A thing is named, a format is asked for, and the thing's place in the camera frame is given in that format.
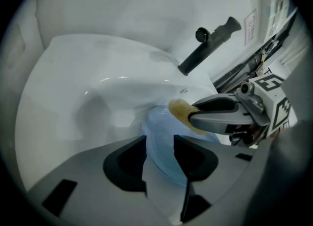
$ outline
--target sink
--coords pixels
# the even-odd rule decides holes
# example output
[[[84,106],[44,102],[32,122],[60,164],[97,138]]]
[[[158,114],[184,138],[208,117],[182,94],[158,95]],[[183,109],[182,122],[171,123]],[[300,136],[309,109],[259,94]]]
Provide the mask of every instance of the sink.
[[[17,114],[16,154],[26,190],[79,152],[141,135],[150,108],[216,93],[207,73],[184,76],[181,62],[119,37],[55,37],[27,80]]]

